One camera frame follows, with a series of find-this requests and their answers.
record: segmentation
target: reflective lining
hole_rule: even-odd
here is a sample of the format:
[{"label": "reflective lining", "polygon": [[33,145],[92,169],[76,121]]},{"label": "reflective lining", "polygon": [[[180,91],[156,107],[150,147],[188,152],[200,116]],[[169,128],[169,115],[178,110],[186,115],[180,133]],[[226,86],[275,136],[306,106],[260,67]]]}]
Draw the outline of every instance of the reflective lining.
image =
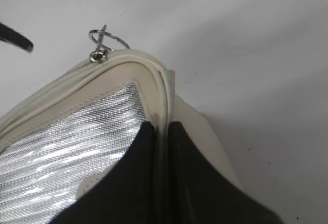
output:
[{"label": "reflective lining", "polygon": [[124,155],[145,120],[128,84],[13,143],[0,155],[0,223],[48,223],[86,177]]}]

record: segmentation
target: white zipper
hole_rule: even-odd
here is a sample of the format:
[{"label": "white zipper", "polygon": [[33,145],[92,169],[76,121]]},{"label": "white zipper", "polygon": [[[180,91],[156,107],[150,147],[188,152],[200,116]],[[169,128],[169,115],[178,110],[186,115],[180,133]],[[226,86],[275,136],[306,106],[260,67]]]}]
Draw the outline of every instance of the white zipper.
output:
[{"label": "white zipper", "polygon": [[16,105],[14,108],[9,110],[3,117],[1,117],[0,133],[8,124],[14,121],[16,117],[19,117],[23,110],[26,110],[29,106],[35,106],[36,104],[33,105],[33,102],[36,101],[38,98],[42,97],[43,95],[45,95],[47,92],[51,91],[58,85],[63,84],[66,81],[69,81],[74,76],[80,75],[81,73],[88,71],[92,68],[95,68],[99,65],[100,64],[98,63],[90,62],[89,59],[83,60],[81,63],[75,65],[73,68],[71,68],[69,71],[67,71],[59,78],[53,80],[52,82],[48,83],[37,92],[33,93],[32,95],[24,99],[21,103]]},{"label": "white zipper", "polygon": [[[126,62],[122,62],[120,58],[117,58],[122,54],[124,56],[133,56],[132,60],[127,60],[128,62],[140,63],[144,66],[147,66],[149,69],[153,69],[154,71],[157,70],[162,77],[166,93],[171,94],[171,96],[174,94],[174,85],[169,81],[169,76],[171,76],[170,71],[167,71],[166,67],[161,62],[145,53],[137,51],[133,52],[133,50],[128,51],[132,52],[123,53],[122,51],[116,51],[109,53],[106,59],[103,59],[99,64],[91,63],[90,59],[84,60],[67,71],[58,79],[50,82],[36,93],[26,98],[16,107],[11,109],[0,120],[0,138],[7,132],[11,131],[13,128],[19,126],[24,121],[60,102],[68,95],[88,83],[90,80],[100,75],[102,72],[112,68],[113,66],[116,66],[117,64]],[[167,100],[167,102],[169,104],[168,113],[172,114],[173,106],[171,101]]]}]

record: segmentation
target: white backdrop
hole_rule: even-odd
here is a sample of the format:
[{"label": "white backdrop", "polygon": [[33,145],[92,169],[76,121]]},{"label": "white backdrop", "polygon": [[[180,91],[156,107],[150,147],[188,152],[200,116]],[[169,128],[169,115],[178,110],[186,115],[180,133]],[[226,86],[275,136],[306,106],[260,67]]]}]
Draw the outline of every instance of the white backdrop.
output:
[{"label": "white backdrop", "polygon": [[107,24],[176,71],[249,194],[285,223],[328,222],[328,0],[0,0],[0,22],[35,45],[0,42],[0,115]]}]

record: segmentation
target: key ring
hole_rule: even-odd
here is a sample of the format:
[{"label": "key ring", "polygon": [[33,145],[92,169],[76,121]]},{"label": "key ring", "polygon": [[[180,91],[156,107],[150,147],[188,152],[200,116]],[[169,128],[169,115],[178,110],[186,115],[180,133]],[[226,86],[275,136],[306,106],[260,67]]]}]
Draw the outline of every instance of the key ring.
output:
[{"label": "key ring", "polygon": [[[99,35],[98,40],[94,37],[95,34]],[[106,25],[104,25],[101,30],[91,30],[89,32],[89,38],[97,45],[95,51],[90,54],[90,61],[93,63],[102,63],[106,59],[106,55],[109,51],[115,51],[113,48],[103,45],[104,36],[116,40],[127,49],[130,48],[130,46],[123,39],[106,32]]]}]

